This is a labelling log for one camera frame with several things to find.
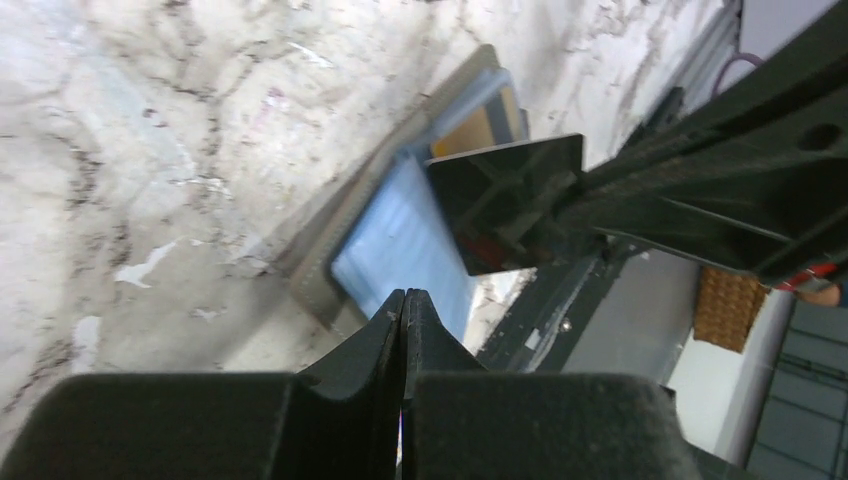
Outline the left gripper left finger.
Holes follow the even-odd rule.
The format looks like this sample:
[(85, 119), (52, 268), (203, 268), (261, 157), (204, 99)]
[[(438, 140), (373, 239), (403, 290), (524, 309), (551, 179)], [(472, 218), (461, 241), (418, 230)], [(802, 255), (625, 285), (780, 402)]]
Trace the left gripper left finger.
[(5, 479), (391, 479), (405, 295), (298, 373), (68, 378), (31, 412)]

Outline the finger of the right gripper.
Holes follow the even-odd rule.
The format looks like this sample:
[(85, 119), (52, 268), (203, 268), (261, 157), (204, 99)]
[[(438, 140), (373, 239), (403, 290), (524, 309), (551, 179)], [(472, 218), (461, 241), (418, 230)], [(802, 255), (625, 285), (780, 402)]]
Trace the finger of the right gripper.
[(836, 2), (780, 51), (679, 123), (585, 175), (588, 188), (770, 126), (847, 84), (847, 3)]
[(847, 84), (770, 126), (584, 192), (566, 227), (779, 285), (847, 274)]

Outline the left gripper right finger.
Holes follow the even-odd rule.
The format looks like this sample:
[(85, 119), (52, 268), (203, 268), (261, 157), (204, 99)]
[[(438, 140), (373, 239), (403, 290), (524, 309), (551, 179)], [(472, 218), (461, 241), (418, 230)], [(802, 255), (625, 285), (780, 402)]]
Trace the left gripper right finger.
[(401, 471), (406, 479), (695, 479), (672, 397), (609, 373), (484, 368), (407, 292)]

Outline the grey leather card holder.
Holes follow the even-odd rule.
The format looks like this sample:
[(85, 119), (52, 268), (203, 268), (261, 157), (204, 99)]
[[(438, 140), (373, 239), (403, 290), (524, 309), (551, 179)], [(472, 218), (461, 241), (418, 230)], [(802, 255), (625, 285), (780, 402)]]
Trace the grey leather card holder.
[(327, 327), (362, 324), (395, 289), (429, 292), (456, 338), (465, 335), (475, 280), (442, 218), (424, 165), (430, 143), (514, 83), (491, 44), (480, 45), (393, 130), (319, 216), (291, 278), (293, 296)]

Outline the gold credit card black stripe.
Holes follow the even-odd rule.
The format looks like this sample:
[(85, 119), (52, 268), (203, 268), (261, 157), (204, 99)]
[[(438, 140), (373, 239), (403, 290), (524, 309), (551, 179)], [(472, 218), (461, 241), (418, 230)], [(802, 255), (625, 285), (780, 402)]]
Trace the gold credit card black stripe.
[(430, 143), (429, 150), (438, 158), (526, 139), (526, 126), (514, 89), (503, 86), (456, 125), (448, 125)]

